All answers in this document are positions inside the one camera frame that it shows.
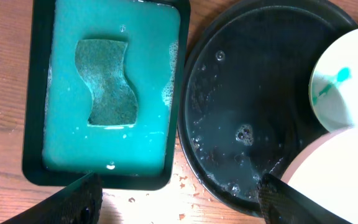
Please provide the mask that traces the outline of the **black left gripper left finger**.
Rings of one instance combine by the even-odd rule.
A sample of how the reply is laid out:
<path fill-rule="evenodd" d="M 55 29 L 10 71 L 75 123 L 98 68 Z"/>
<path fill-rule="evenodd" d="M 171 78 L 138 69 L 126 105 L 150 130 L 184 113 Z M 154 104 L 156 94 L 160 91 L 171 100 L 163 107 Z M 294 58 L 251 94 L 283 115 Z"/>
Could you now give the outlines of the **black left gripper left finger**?
<path fill-rule="evenodd" d="M 90 173 L 1 224 L 98 224 L 102 202 L 101 179 Z"/>

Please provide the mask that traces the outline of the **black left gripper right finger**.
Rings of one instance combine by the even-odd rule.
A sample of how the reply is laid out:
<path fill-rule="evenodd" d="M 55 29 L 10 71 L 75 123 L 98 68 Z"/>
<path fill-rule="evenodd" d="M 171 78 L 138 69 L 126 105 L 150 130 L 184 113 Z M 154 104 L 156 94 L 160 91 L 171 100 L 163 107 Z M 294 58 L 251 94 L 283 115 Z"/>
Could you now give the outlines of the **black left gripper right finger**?
<path fill-rule="evenodd" d="M 262 216 L 269 224 L 349 223 L 271 174 L 261 178 L 258 200 Z"/>

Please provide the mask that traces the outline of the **white plate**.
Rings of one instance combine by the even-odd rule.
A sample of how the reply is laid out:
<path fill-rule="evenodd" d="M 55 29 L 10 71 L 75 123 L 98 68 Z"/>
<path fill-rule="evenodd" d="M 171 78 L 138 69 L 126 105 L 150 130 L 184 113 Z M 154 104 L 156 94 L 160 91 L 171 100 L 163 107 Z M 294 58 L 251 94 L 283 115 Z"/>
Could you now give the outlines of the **white plate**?
<path fill-rule="evenodd" d="M 281 180 L 326 210 L 358 223 L 358 127 L 310 143 Z"/>

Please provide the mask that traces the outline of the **mint green plate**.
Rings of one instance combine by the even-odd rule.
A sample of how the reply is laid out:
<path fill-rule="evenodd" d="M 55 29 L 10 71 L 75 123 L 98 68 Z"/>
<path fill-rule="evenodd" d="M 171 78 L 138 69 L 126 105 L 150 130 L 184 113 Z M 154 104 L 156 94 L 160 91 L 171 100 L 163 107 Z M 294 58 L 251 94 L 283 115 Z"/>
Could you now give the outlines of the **mint green plate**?
<path fill-rule="evenodd" d="M 309 83 L 314 115 L 329 132 L 358 126 L 358 29 L 320 56 Z"/>

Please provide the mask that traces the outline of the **green scrubbing sponge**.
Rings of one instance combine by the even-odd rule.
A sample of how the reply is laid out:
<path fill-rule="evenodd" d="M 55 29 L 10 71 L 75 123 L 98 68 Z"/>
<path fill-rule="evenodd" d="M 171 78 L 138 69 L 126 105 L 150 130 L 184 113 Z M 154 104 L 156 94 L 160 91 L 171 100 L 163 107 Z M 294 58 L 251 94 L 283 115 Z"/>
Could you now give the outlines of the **green scrubbing sponge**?
<path fill-rule="evenodd" d="M 107 39 L 79 40 L 75 66 L 92 97 L 91 126 L 135 124 L 138 102 L 124 74 L 128 43 Z"/>

